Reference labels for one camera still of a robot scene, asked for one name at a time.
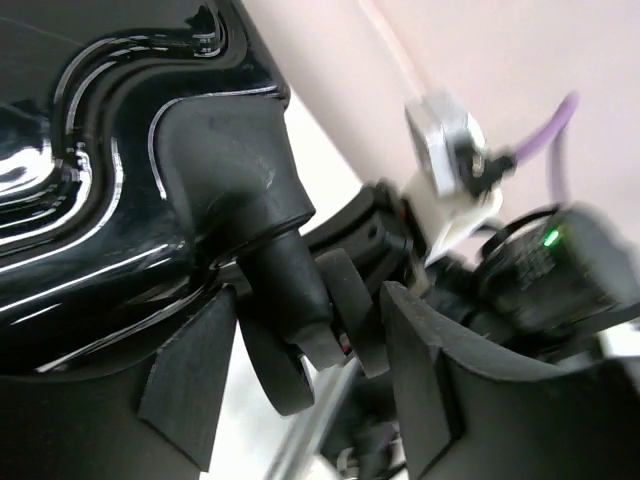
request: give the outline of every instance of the black plastic part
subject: black plastic part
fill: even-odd
[[[254,249],[238,264],[264,307],[261,321],[265,325],[285,342],[297,345],[318,370],[344,360],[331,329],[333,311],[325,285],[297,231]]]
[[[299,413],[314,403],[309,373],[300,352],[265,326],[258,310],[251,297],[243,298],[238,307],[240,330],[251,364],[273,408],[283,416]]]
[[[480,299],[512,319],[521,334],[557,336],[554,329],[638,301],[630,255],[593,211],[540,210],[503,232],[510,236],[539,219],[544,220],[510,241],[496,234],[483,247],[476,270]]]
[[[381,308],[411,478],[637,476],[640,358],[568,371],[485,340],[396,283]]]
[[[376,306],[347,252],[332,250],[317,258],[336,318],[349,339],[362,370],[376,377],[389,370],[384,330]]]
[[[315,213],[296,171],[284,105],[260,96],[190,98],[158,128],[167,193],[196,238],[221,255],[242,254],[296,230]]]
[[[209,363],[227,369],[236,317],[233,294],[221,292],[209,312],[210,317],[200,318],[207,324],[207,337],[216,338],[218,348],[206,358],[193,357],[196,361],[182,372],[185,377],[201,377],[198,372],[209,371]],[[94,354],[83,368],[72,371],[0,377],[0,478],[197,480],[200,468],[182,451],[185,445],[173,444],[137,415],[158,361],[156,352],[167,342],[191,343],[190,335],[176,336],[181,328],[182,323],[166,320]],[[178,348],[189,350],[186,344]],[[210,380],[214,381],[223,381],[221,372]],[[174,388],[172,395],[180,395]],[[192,399],[206,406],[204,417],[173,409],[170,414],[215,423],[222,388],[217,385],[201,391],[206,396]],[[164,422],[175,423],[175,419]]]
[[[226,291],[209,302],[158,351],[138,410],[202,471],[211,462],[227,383],[233,297]]]
[[[276,98],[218,96],[164,114],[157,152],[169,198],[215,266],[237,257],[268,321],[321,370],[344,354],[298,228],[315,213]]]
[[[401,270],[414,247],[415,237],[403,218],[410,212],[394,197],[382,183],[364,186],[342,210],[303,237],[314,257],[344,249],[371,295]],[[222,268],[219,279],[233,284],[241,296],[251,291],[236,265]]]

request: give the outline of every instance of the black cable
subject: black cable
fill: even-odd
[[[380,477],[378,480],[391,480],[393,477],[401,473],[403,470],[406,470],[406,468],[407,468],[407,462],[402,462],[396,465],[395,467],[387,470],[384,476]]]

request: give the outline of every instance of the glossy black plastic housing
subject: glossy black plastic housing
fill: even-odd
[[[289,93],[236,1],[0,12],[0,372],[17,373],[197,311],[208,264],[167,196],[156,126],[185,98]]]

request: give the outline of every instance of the curved black plastic edge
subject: curved black plastic edge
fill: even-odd
[[[385,283],[411,478],[633,478],[639,358],[566,371],[493,344]]]

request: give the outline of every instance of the silver metal component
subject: silver metal component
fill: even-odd
[[[484,157],[477,153],[473,156],[471,163],[471,173],[474,177],[479,177],[484,172]]]
[[[420,259],[415,252],[409,256],[410,277],[408,279],[409,291],[418,297],[422,297],[429,290],[429,278],[424,269],[424,260]]]
[[[304,478],[359,370],[353,359],[344,367],[318,373],[314,382],[316,403],[293,421],[265,480]]]
[[[342,480],[358,480],[358,460],[353,455],[353,447],[345,448],[336,461],[338,473],[342,476]]]
[[[438,196],[464,190],[455,150],[462,145],[471,145],[478,152],[486,148],[478,122],[446,92],[409,103],[405,115],[418,158]]]

